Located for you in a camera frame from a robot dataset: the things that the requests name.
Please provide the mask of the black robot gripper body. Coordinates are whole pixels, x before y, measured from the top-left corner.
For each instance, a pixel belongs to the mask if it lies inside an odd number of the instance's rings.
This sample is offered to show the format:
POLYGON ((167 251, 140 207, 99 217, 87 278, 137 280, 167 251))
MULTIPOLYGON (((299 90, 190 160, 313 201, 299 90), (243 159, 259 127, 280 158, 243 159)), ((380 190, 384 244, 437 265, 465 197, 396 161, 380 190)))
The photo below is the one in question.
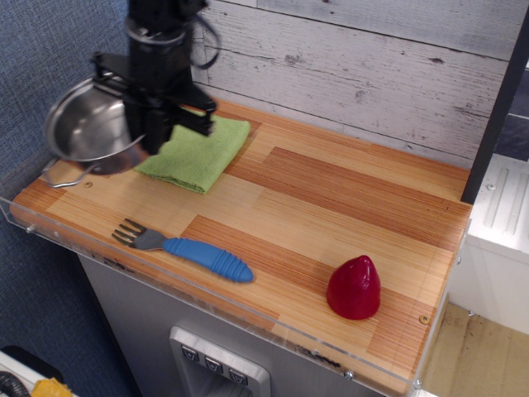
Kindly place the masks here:
POLYGON ((193 82, 193 33, 176 37, 129 36, 129 54, 92 55, 94 81, 140 99, 150 108, 175 106, 181 124, 199 134, 212 133, 214 100, 193 82))

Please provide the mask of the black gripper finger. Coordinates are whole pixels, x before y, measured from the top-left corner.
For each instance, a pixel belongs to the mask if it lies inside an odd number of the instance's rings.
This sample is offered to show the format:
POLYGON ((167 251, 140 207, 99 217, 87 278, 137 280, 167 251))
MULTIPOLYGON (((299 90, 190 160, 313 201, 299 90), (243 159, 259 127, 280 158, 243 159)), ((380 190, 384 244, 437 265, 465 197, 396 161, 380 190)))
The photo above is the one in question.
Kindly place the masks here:
POLYGON ((130 94, 124 94, 122 101, 130 138, 132 141, 138 141, 142 137, 147 136, 149 132, 148 116, 150 115, 150 106, 130 94))
POLYGON ((147 108, 142 116, 141 145, 149 155, 157 155, 160 147, 170 139, 174 124, 176 123, 177 110, 175 106, 162 108, 147 108))

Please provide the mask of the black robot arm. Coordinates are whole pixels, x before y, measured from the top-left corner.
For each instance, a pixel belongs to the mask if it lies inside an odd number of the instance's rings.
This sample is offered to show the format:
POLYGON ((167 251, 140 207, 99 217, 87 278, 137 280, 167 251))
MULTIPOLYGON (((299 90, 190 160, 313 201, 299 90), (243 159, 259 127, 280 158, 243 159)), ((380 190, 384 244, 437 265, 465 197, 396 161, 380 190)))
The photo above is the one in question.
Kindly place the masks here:
POLYGON ((97 87, 121 99, 133 141, 155 155, 182 125, 209 136, 216 102, 193 82, 193 28, 205 1, 130 1, 127 55, 96 52, 97 87))

